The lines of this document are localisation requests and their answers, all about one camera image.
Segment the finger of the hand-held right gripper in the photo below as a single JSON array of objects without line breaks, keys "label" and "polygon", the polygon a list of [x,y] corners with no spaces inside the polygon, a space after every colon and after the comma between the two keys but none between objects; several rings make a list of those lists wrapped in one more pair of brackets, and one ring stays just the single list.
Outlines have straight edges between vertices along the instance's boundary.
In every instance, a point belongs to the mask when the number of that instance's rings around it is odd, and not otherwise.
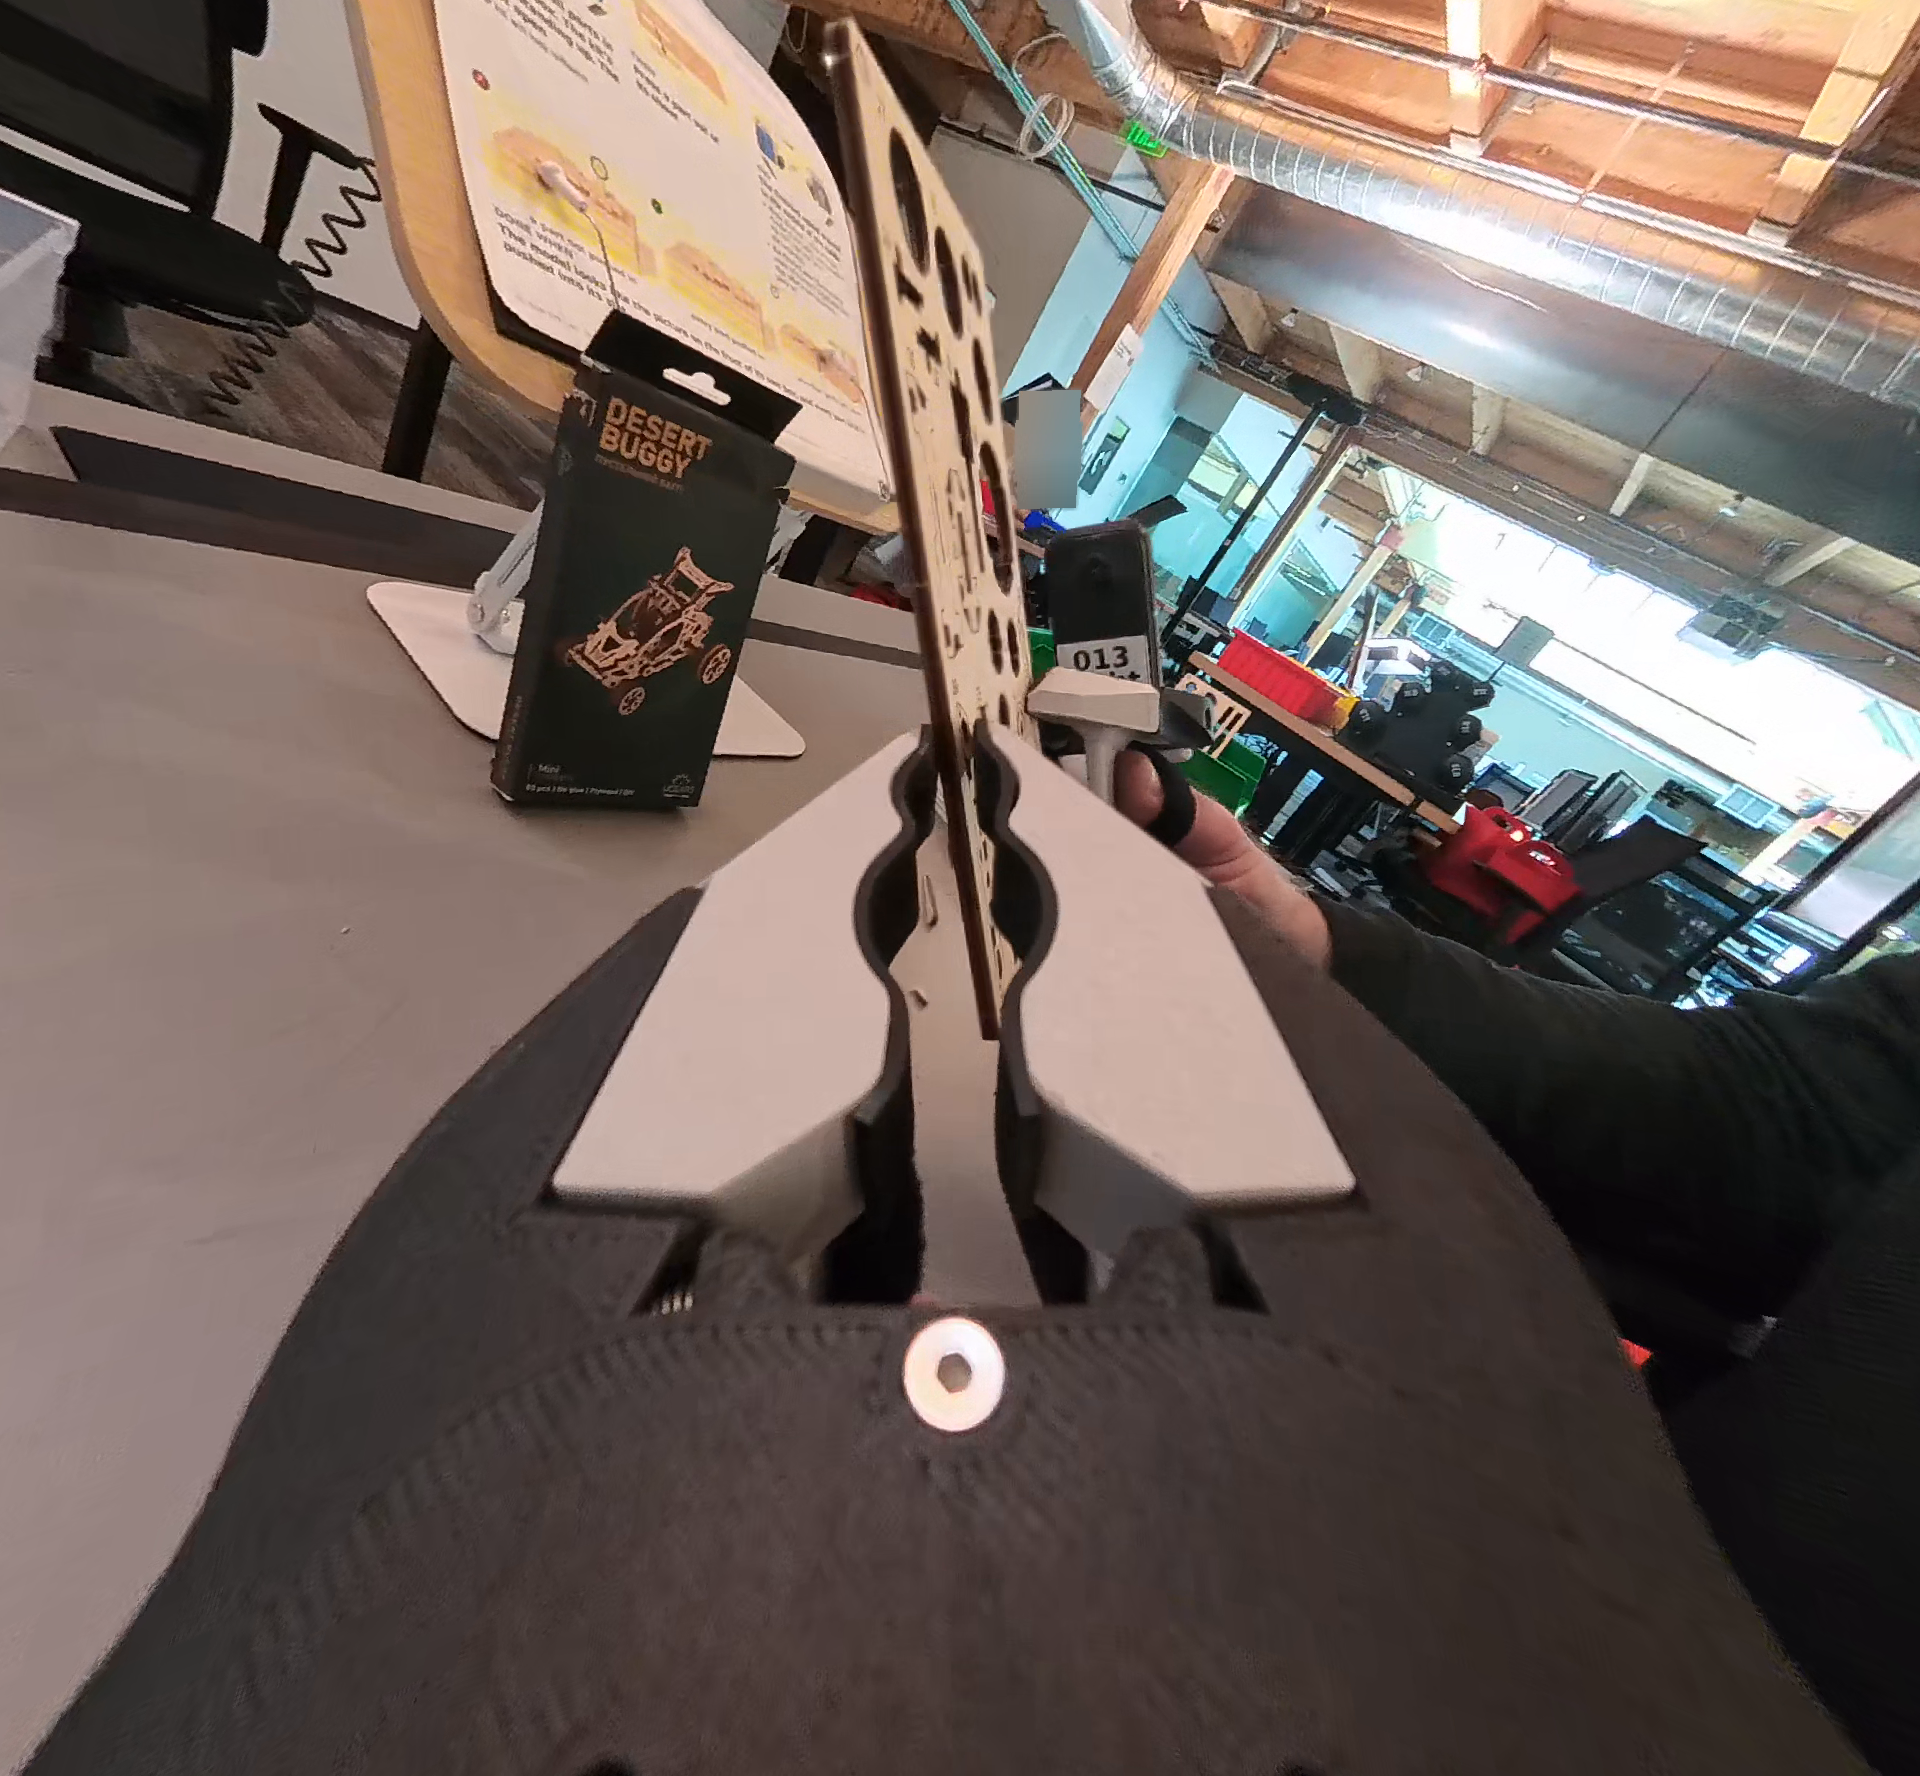
[{"label": "finger of the hand-held right gripper", "polygon": [[1079,732],[1160,734],[1160,687],[1117,675],[1043,675],[1024,696],[1028,717]]}]

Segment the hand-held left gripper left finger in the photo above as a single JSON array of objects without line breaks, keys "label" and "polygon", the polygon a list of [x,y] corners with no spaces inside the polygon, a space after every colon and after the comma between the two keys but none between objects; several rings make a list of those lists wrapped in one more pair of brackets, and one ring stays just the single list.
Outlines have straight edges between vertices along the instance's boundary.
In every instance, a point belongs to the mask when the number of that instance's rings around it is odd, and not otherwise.
[{"label": "hand-held left gripper left finger", "polygon": [[751,1235],[828,1299],[922,1269],[909,1005],[930,732],[900,734],[706,877],[549,1178],[589,1212]]}]

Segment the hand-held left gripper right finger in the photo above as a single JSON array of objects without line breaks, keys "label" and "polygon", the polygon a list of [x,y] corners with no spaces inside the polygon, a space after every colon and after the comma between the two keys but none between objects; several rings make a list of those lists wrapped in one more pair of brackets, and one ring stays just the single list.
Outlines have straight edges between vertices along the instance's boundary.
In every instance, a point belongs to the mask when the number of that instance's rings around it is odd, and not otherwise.
[{"label": "hand-held left gripper right finger", "polygon": [[998,1007],[994,1156],[1032,1284],[1086,1297],[1147,1231],[1356,1195],[1209,886],[1022,738],[977,726]]}]

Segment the green plastic bin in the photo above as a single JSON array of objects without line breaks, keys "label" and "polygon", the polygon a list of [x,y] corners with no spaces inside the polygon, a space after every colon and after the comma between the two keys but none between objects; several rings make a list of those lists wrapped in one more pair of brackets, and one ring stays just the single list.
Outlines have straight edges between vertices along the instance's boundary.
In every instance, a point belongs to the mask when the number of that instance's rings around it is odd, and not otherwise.
[{"label": "green plastic bin", "polygon": [[1228,738],[1215,751],[1194,751],[1181,770],[1196,794],[1218,802],[1231,817],[1241,817],[1254,800],[1271,753],[1247,738]]}]

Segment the wooden parts sheet round holes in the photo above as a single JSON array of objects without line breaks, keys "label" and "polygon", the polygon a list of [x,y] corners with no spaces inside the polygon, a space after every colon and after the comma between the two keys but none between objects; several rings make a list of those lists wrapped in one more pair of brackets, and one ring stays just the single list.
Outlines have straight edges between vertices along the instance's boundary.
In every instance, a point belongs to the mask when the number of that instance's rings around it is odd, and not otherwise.
[{"label": "wooden parts sheet round holes", "polygon": [[1032,668],[990,314],[964,214],[851,18],[828,24],[821,61],[973,1005],[981,1033],[994,1039],[1017,960],[992,915],[994,845],[977,813],[973,738],[1028,732]]}]

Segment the person's right forearm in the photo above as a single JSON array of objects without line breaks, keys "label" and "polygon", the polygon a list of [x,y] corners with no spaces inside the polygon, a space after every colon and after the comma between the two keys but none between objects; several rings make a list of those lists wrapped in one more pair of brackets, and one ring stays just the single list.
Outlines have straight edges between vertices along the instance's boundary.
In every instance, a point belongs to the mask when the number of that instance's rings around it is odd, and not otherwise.
[{"label": "person's right forearm", "polygon": [[1821,1265],[1915,1259],[1917,958],[1678,1009],[1324,903],[1331,977],[1492,1135],[1584,1252],[1729,1316]]}]

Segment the dark model kit box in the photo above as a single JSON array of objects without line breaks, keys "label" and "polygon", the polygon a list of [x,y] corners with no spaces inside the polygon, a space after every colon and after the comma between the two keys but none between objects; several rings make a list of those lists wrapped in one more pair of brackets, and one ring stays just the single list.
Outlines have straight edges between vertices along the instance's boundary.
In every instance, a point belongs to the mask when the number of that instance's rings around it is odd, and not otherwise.
[{"label": "dark model kit box", "polygon": [[794,459],[798,402],[625,312],[566,387],[491,785],[700,802]]}]

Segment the red storage bin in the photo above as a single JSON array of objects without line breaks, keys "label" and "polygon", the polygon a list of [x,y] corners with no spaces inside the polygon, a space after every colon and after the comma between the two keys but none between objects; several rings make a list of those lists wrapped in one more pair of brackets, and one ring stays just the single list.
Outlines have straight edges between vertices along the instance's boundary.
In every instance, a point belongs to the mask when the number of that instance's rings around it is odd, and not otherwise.
[{"label": "red storage bin", "polygon": [[1228,677],[1322,730],[1339,730],[1356,702],[1350,690],[1329,683],[1299,658],[1245,632],[1228,638],[1216,664]]}]

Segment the black dumbbell rack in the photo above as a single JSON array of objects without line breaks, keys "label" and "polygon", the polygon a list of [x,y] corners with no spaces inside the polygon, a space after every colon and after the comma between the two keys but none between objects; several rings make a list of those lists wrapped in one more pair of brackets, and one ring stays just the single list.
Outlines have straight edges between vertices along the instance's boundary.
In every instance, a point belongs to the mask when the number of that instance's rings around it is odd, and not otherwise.
[{"label": "black dumbbell rack", "polygon": [[1337,736],[1375,768],[1433,803],[1456,807],[1475,777],[1475,745],[1495,689],[1448,658],[1429,658],[1412,675],[1390,681],[1386,694],[1356,698]]}]

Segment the printed instruction poster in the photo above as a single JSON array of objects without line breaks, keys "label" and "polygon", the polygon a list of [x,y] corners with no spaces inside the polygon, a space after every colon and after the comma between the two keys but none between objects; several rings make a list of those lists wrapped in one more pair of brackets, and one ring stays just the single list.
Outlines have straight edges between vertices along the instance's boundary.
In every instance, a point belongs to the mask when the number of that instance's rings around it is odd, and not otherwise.
[{"label": "printed instruction poster", "polygon": [[431,0],[495,323],[574,359],[617,310],[779,391],[800,487],[868,513],[851,229],[809,131],[702,0]]}]

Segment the black monitor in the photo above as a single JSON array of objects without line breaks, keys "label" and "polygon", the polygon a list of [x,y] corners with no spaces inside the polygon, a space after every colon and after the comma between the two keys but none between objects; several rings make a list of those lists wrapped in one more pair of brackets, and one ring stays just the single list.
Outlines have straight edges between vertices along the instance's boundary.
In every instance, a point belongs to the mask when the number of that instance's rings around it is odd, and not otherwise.
[{"label": "black monitor", "polygon": [[1774,915],[1812,943],[1823,967],[1836,967],[1915,909],[1915,898],[1917,775],[1912,775]]}]

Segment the rounded wooden board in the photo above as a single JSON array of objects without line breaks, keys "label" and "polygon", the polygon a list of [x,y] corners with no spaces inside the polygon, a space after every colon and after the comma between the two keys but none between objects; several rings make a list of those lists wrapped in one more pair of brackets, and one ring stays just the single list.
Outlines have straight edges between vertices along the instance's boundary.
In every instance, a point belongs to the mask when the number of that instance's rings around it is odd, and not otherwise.
[{"label": "rounded wooden board", "polygon": [[[759,22],[759,41],[747,43],[743,20],[755,16],[755,0],[702,1],[792,105],[826,161],[841,199],[840,180],[825,150],[825,124],[798,109],[774,75],[772,50],[779,20],[768,16]],[[431,0],[344,0],[344,5],[387,233],[418,314],[429,319],[465,372],[534,415],[557,417],[583,350],[564,361],[542,348],[515,340],[495,323],[482,252],[467,208]],[[870,389],[875,427],[872,380]],[[864,534],[883,536],[898,527],[892,493],[877,510],[853,513],[828,493],[800,487],[796,461],[789,491],[796,506]]]}]

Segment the clear plastic bin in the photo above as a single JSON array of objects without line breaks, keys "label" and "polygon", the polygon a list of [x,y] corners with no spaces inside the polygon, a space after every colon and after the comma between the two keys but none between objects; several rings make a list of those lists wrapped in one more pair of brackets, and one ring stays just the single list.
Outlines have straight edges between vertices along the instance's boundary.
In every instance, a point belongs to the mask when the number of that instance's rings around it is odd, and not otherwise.
[{"label": "clear plastic bin", "polygon": [[78,233],[73,218],[1,191],[1,446],[27,415],[35,365],[56,325],[60,276]]}]

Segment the black office chair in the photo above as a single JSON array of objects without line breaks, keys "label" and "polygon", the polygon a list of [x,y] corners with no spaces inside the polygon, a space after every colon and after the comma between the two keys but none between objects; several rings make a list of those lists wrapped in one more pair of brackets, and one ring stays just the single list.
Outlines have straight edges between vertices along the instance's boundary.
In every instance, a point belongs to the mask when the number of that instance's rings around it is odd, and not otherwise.
[{"label": "black office chair", "polygon": [[261,105],[261,227],[218,222],[233,65],[269,26],[271,0],[1,0],[3,189],[80,227],[39,380],[122,399],[97,361],[129,353],[125,310],[152,306],[227,335],[201,399],[229,410],[312,318],[380,188],[370,156]]}]

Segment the black desk frame leg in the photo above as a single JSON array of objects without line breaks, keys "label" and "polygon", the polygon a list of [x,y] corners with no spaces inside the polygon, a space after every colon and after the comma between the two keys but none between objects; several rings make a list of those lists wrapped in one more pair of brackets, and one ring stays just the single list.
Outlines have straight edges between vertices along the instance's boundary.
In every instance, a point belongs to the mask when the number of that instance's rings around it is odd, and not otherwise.
[{"label": "black desk frame leg", "polygon": [[419,318],[406,346],[391,419],[382,448],[382,474],[419,480],[442,410],[450,374],[450,350],[427,318]]}]

